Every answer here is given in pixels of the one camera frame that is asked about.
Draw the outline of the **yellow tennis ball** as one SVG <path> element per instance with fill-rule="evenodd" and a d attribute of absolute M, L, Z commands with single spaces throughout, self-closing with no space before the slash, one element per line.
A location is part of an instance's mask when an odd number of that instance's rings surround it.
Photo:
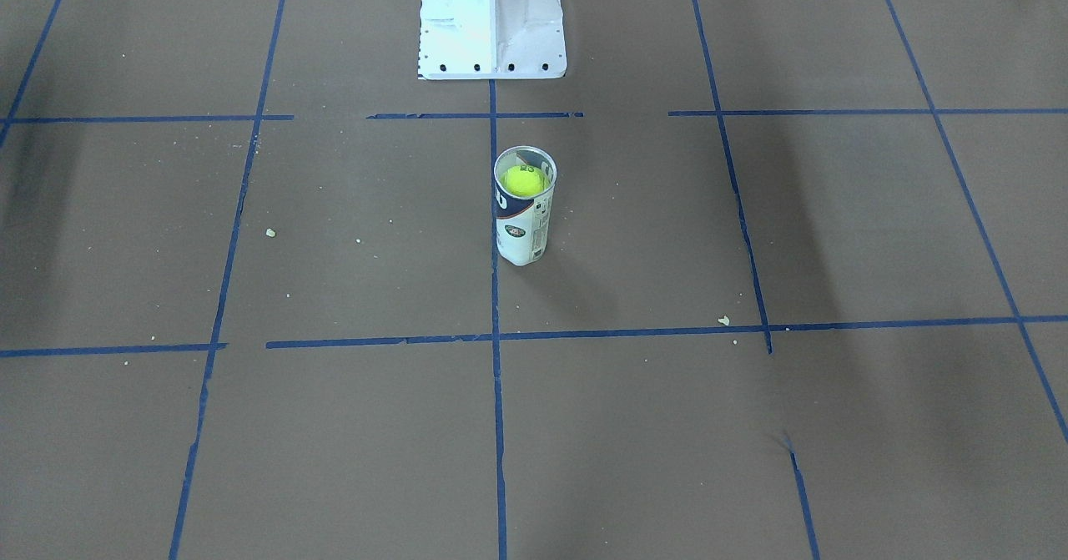
<path fill-rule="evenodd" d="M 508 195 L 525 199 L 541 195 L 549 187 L 550 178 L 534 165 L 516 164 L 504 173 L 502 184 Z"/>

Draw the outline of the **tennis ball can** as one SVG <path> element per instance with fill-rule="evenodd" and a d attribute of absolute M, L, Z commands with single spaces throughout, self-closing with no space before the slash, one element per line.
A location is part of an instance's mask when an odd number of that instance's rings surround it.
<path fill-rule="evenodd" d="M 549 187 L 534 198 L 515 198 L 502 184 L 504 173 L 516 164 L 530 164 L 550 178 Z M 515 266 L 527 266 L 541 259 L 548 244 L 551 202 L 557 183 L 557 166 L 539 147 L 505 149 L 493 164 L 493 217 L 496 247 L 500 256 Z"/>

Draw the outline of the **white pedestal column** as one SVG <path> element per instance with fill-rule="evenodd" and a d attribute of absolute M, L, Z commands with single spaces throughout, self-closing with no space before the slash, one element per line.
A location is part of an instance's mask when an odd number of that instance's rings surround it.
<path fill-rule="evenodd" d="M 562 0 L 421 0 L 417 77 L 534 80 L 567 73 Z"/>

